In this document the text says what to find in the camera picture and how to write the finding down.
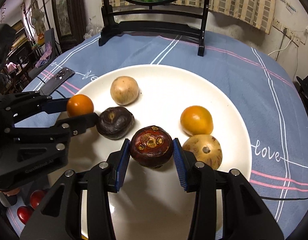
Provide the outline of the small orange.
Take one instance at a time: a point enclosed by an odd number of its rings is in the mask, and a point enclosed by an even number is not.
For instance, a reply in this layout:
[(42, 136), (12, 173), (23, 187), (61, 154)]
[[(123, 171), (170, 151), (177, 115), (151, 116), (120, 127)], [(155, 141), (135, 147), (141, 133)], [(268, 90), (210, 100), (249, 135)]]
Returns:
[(67, 115), (72, 118), (94, 112), (92, 100), (83, 94), (71, 97), (67, 102)]

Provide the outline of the dark water chestnut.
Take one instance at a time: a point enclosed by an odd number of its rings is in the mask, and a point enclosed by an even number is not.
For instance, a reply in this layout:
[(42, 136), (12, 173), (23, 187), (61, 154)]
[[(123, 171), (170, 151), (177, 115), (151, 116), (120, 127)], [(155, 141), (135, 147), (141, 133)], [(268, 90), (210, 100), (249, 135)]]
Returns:
[(123, 138), (134, 126), (134, 115), (125, 107), (110, 107), (100, 113), (97, 131), (107, 139)]

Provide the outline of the large tan round fruit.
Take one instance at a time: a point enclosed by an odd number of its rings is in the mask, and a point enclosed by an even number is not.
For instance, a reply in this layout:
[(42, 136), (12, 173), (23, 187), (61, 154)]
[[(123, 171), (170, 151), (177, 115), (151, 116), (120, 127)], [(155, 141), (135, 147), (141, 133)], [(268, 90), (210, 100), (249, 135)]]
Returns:
[(223, 154), (219, 141), (208, 134), (189, 137), (182, 146), (183, 150), (192, 152), (197, 161), (202, 161), (217, 170), (222, 163)]

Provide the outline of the yellow-orange fruit front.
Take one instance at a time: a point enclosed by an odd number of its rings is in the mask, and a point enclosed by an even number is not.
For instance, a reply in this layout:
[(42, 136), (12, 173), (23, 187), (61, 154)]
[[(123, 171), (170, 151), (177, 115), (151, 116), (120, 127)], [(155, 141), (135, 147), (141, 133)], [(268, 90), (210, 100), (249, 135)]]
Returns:
[(202, 106), (190, 106), (184, 109), (180, 116), (180, 125), (190, 136), (213, 132), (212, 115)]

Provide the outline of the black smartphone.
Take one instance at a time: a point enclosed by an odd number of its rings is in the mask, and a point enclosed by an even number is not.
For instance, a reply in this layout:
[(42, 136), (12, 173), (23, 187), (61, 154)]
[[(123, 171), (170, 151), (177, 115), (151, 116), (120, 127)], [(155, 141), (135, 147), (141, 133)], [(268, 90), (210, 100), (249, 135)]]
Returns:
[(50, 96), (56, 91), (65, 81), (75, 74), (74, 70), (69, 68), (62, 68), (55, 75), (53, 75), (41, 88), (40, 94)]

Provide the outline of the blue striped tablecloth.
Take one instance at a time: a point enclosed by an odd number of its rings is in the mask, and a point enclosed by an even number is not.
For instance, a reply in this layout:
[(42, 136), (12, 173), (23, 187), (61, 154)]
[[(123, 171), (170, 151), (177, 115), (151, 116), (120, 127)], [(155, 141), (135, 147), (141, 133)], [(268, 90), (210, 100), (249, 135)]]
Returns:
[(98, 45), (93, 36), (54, 60), (26, 86), (38, 90), (62, 67), (75, 74), (60, 88), (71, 96), (102, 74), (136, 64), (189, 70), (222, 90), (251, 139), (251, 183), (265, 197), (285, 237), (308, 210), (308, 117), (286, 71), (266, 54), (225, 35), (205, 35), (204, 56), (185, 38), (124, 34)]

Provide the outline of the standing fan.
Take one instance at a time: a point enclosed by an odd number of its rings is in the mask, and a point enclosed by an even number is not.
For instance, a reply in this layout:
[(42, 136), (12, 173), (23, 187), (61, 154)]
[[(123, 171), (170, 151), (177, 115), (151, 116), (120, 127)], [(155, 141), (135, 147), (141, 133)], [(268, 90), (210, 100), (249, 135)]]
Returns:
[(45, 28), (45, 15), (44, 13), (38, 9), (31, 10), (31, 25), (34, 27), (37, 35), (44, 34), (46, 31)]

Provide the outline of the dark framed painting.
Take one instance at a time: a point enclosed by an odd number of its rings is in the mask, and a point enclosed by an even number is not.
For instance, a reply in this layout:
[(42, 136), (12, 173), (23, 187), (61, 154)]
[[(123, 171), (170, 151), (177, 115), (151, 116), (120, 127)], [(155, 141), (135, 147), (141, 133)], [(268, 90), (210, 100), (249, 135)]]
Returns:
[(68, 51), (83, 42), (86, 30), (83, 0), (51, 0), (51, 6), (61, 51)]

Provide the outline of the round goldfish screen stand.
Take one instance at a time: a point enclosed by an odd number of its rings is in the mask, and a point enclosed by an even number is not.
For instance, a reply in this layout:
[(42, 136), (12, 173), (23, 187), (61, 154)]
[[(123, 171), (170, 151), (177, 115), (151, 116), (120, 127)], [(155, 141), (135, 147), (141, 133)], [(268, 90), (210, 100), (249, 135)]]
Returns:
[[(112, 37), (132, 32), (143, 33), (163, 33), (163, 34), (176, 34), (194, 38), (198, 42), (198, 55), (203, 56), (205, 51), (205, 29), (207, 24), (207, 16), (210, 9), (209, 0), (203, 0), (203, 13), (196, 14), (186, 11), (178, 10), (162, 10), (155, 9), (160, 5), (170, 4), (176, 0), (165, 0), (158, 2), (142, 2), (136, 0), (124, 0), (126, 2), (147, 7), (140, 10), (125, 10), (113, 11), (113, 7), (109, 0), (103, 0), (101, 7), (101, 14), (103, 20), (103, 28), (100, 32), (98, 40), (99, 46), (105, 45)], [(122, 21), (115, 22), (115, 16), (122, 15), (135, 15), (135, 14), (148, 14), (148, 15), (172, 15), (183, 16), (188, 18), (196, 18), (201, 20), (200, 28), (190, 27), (187, 24), (160, 22), (160, 21)]]

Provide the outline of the wall power strip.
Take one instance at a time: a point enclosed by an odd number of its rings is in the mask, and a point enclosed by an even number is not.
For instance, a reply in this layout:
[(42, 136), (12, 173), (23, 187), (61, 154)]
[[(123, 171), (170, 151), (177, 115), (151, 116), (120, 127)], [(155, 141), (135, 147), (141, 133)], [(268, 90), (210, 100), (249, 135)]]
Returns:
[(272, 26), (279, 30), (281, 33), (285, 34), (287, 38), (292, 40), (296, 46), (300, 46), (302, 43), (303, 45), (306, 44), (307, 37), (308, 37), (308, 25), (305, 27), (304, 30), (292, 30), (285, 25), (282, 24), (280, 20), (277, 18), (273, 19)]

